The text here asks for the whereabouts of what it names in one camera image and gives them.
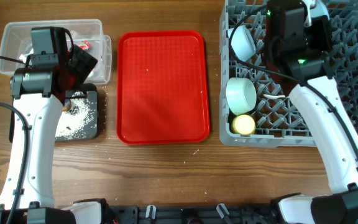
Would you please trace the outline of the brown food scrap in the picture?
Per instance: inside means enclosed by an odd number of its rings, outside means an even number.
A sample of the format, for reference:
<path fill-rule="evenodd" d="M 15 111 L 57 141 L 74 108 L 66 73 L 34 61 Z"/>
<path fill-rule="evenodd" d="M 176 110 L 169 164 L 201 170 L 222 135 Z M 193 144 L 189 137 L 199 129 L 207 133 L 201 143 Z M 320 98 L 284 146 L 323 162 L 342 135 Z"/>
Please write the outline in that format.
<path fill-rule="evenodd" d="M 65 104 L 63 105 L 63 111 L 64 112 L 67 112 L 71 109 L 71 101 L 70 100 L 66 100 L 65 101 Z"/>

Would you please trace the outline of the white napkin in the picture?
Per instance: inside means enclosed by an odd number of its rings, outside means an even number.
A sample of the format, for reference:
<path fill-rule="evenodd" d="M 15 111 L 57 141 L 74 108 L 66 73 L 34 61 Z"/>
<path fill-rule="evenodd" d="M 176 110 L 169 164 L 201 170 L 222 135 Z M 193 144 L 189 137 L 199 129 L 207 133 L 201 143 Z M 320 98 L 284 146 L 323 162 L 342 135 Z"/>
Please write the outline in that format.
<path fill-rule="evenodd" d="M 34 53 L 34 48 L 32 47 L 32 44 L 26 46 L 19 55 L 19 60 L 21 60 L 23 63 L 26 62 L 27 57 Z"/>

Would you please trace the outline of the white rice pile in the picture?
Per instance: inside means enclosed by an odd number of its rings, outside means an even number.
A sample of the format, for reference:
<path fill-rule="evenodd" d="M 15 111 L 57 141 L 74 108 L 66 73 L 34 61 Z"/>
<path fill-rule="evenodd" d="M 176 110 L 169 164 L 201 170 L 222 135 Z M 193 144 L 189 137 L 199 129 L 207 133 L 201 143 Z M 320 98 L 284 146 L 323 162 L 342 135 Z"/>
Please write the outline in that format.
<path fill-rule="evenodd" d="M 71 101 L 71 109 L 62 112 L 59 119 L 55 140 L 76 141 L 91 139 L 97 132 L 97 120 L 95 118 L 95 103 L 92 93 L 86 96 L 81 91 L 69 91 L 68 99 Z"/>

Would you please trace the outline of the light blue bowl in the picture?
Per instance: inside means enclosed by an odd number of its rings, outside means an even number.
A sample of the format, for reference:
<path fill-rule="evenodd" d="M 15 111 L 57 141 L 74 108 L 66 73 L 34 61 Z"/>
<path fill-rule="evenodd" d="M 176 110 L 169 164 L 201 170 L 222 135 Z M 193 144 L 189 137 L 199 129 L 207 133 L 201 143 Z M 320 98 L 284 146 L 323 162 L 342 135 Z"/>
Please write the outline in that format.
<path fill-rule="evenodd" d="M 256 53 L 256 46 L 246 26 L 239 26 L 232 37 L 232 48 L 237 57 L 242 61 L 248 61 Z"/>

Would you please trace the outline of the white plastic spoon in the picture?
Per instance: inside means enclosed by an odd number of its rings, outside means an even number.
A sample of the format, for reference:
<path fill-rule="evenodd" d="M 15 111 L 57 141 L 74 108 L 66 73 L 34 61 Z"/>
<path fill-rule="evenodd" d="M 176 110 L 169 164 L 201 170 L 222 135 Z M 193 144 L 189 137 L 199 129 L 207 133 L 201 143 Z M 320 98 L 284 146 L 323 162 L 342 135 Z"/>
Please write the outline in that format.
<path fill-rule="evenodd" d="M 268 94 L 263 94 L 263 96 L 266 99 L 270 99 L 270 100 L 278 100 L 278 99 L 285 99 L 287 98 L 285 95 L 268 95 Z"/>

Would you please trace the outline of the mint green bowl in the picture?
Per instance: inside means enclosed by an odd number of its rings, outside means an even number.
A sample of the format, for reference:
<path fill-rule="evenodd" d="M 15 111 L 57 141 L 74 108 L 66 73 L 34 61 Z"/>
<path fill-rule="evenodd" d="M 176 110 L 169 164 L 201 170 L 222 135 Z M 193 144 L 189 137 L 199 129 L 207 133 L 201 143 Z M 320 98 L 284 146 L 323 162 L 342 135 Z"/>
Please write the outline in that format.
<path fill-rule="evenodd" d="M 256 106 L 255 86 L 248 78 L 230 78 L 226 86 L 226 99 L 235 115 L 248 113 Z"/>

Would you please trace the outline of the yellow plastic cup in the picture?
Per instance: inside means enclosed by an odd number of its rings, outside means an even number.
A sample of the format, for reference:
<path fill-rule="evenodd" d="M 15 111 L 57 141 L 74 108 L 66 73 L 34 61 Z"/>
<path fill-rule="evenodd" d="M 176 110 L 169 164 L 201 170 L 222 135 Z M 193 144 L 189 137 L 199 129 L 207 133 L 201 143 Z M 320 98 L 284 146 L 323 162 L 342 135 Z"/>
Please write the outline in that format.
<path fill-rule="evenodd" d="M 235 134 L 249 136 L 256 130 L 254 119 L 248 114 L 236 116 L 231 123 L 231 131 Z"/>

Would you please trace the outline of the red snack wrapper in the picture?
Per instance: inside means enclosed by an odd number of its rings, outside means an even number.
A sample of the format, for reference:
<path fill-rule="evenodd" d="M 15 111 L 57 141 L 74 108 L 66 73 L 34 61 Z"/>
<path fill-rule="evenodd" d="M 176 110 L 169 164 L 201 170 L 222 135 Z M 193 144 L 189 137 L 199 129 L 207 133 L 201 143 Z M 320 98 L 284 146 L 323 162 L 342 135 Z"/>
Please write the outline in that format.
<path fill-rule="evenodd" d="M 83 40 L 80 44 L 78 44 L 78 46 L 82 50 L 88 50 L 91 47 L 91 44 L 87 40 Z"/>

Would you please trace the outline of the light blue round plate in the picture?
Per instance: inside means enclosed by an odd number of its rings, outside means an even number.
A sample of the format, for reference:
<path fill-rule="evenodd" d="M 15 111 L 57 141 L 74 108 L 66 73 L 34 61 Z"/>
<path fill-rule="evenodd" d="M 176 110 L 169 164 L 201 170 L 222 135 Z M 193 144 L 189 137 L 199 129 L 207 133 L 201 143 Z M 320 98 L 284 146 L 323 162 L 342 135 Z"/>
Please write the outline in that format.
<path fill-rule="evenodd" d="M 316 6 L 311 10 L 311 19 L 319 16 L 329 16 L 326 5 L 321 0 L 316 0 Z"/>

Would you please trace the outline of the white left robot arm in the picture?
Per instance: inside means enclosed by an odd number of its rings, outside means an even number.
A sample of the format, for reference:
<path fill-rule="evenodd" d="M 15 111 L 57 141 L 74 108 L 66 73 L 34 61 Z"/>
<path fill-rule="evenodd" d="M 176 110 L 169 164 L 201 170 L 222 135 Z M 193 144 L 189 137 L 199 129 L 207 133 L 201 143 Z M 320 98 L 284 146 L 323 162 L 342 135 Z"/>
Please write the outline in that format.
<path fill-rule="evenodd" d="M 62 27 L 34 27 L 34 52 L 10 80 L 14 130 L 7 179 L 0 194 L 0 223 L 107 223 L 104 199 L 57 209 L 52 189 L 55 133 L 68 91 L 78 91 L 97 59 L 75 45 Z"/>

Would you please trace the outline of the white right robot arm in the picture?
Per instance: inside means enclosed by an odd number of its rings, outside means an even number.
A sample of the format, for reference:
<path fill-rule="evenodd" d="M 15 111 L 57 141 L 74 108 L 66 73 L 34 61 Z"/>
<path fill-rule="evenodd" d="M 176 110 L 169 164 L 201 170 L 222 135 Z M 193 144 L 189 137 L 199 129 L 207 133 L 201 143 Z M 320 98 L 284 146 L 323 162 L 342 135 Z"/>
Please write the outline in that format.
<path fill-rule="evenodd" d="M 358 223 L 358 134 L 343 107 L 328 53 L 331 24 L 317 1 L 269 1 L 264 61 L 294 81 L 289 99 L 322 157 L 330 195 L 278 201 L 286 223 Z"/>

